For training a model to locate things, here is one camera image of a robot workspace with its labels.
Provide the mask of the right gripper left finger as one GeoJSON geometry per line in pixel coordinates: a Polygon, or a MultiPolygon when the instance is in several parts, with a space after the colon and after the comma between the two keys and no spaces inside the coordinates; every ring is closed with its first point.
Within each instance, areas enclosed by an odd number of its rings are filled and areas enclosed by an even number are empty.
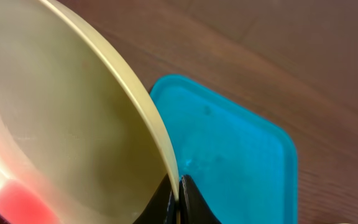
{"type": "Polygon", "coordinates": [[[176,224],[176,201],[168,175],[134,224],[176,224]]]}

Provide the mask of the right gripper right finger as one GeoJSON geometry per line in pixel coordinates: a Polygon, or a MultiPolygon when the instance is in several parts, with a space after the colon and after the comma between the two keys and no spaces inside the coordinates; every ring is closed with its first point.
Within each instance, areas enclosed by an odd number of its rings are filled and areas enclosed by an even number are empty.
{"type": "Polygon", "coordinates": [[[190,175],[181,177],[179,211],[181,224],[221,224],[190,175]]]}

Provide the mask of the yellow plate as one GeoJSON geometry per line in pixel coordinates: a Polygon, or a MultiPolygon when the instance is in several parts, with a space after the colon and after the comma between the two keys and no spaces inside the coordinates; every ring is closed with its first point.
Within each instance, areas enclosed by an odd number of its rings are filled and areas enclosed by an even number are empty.
{"type": "Polygon", "coordinates": [[[58,1],[0,1],[0,216],[134,223],[178,168],[137,75],[58,1]]]}

